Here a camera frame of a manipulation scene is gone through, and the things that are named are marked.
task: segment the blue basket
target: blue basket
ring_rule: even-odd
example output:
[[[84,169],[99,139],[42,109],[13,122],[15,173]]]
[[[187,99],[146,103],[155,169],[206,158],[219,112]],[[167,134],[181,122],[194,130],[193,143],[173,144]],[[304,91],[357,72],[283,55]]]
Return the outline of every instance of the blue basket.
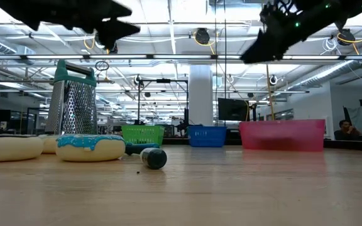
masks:
[[[226,131],[224,126],[189,126],[189,144],[192,147],[221,148],[226,141]]]

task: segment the blue frosting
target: blue frosting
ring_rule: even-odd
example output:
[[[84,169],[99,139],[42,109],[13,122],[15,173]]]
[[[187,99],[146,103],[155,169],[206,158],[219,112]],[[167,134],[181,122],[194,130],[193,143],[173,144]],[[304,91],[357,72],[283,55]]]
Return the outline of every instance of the blue frosting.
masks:
[[[124,139],[117,135],[67,134],[57,138],[59,148],[66,145],[72,145],[76,148],[90,148],[92,151],[94,150],[96,144],[101,140],[114,140],[125,143]]]

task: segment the white column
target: white column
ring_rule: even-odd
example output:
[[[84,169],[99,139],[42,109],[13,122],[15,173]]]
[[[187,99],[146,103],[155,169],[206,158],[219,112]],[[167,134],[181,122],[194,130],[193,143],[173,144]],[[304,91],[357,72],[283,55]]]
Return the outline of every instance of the white column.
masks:
[[[210,65],[189,69],[189,123],[213,126],[213,87]]]

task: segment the person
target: person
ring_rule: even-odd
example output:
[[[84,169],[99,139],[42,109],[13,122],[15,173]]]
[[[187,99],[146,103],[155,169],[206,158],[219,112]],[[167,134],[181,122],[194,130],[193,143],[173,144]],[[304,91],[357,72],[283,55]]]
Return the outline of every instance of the person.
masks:
[[[341,120],[339,122],[340,130],[334,132],[334,138],[337,141],[362,141],[362,133],[358,131],[351,122]]]

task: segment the ceiling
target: ceiling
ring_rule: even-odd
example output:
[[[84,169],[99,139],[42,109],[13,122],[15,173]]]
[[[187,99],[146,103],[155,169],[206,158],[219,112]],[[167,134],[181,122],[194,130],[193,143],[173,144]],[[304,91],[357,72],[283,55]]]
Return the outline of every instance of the ceiling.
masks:
[[[130,9],[132,16],[120,20],[134,23],[140,26],[141,32],[118,41],[119,54],[193,54],[210,55],[217,50],[218,55],[240,55],[256,39],[262,25],[258,21],[261,10],[260,4],[250,4],[248,8],[237,8],[226,10],[227,26],[224,25],[224,13],[221,11],[215,17],[212,10],[206,11],[205,0],[120,0],[117,1]],[[198,45],[193,39],[197,28],[207,28],[212,49],[209,46]],[[346,28],[349,28],[357,39],[362,39],[362,14],[348,20]],[[337,29],[332,24],[327,28],[313,34],[307,41],[292,46],[288,55],[335,55],[355,54],[352,46],[335,45],[336,41],[328,41],[331,35],[336,35]],[[0,9],[0,40],[8,46],[27,46],[41,55],[71,55],[71,54],[106,54],[93,41],[93,35],[85,34],[81,29],[73,31],[66,30],[63,26],[55,24],[44,24],[38,31],[33,31],[22,22],[17,21]],[[72,61],[79,65],[94,67],[95,62]],[[203,62],[216,71],[213,62]],[[17,62],[1,62],[0,67],[12,72],[12,76],[0,73],[0,78],[20,79],[31,76],[33,80],[48,80],[55,73],[55,62],[48,60],[37,60],[32,66]],[[187,80],[189,76],[188,61],[154,61],[154,60],[112,60],[109,61],[111,68],[100,74],[100,79],[105,76],[113,83],[101,83],[98,90],[131,90],[134,88],[133,79],[139,75],[143,79],[171,78]],[[282,85],[292,83],[301,76],[319,68],[322,62],[295,62],[294,64],[276,63],[269,65],[270,75],[276,75]],[[217,76],[223,80],[220,89],[224,89],[224,64],[217,67]],[[239,62],[228,63],[227,72],[229,81],[226,89],[233,90],[264,90],[267,89],[266,65],[243,65]],[[51,90],[49,83],[27,84],[31,89]],[[12,87],[0,84],[0,89],[11,89]],[[165,94],[151,94],[150,100],[182,100],[186,95],[181,93],[180,85],[169,85],[152,83],[148,89],[167,90]],[[176,95],[172,90],[180,91]],[[135,105],[136,94],[126,95],[120,93],[104,94],[99,96],[112,103],[128,105],[127,109]],[[241,98],[238,94],[228,94],[230,98]],[[38,97],[43,100],[50,93],[39,93]],[[169,115],[175,111],[182,113],[181,105],[163,106],[163,109],[171,109]]]

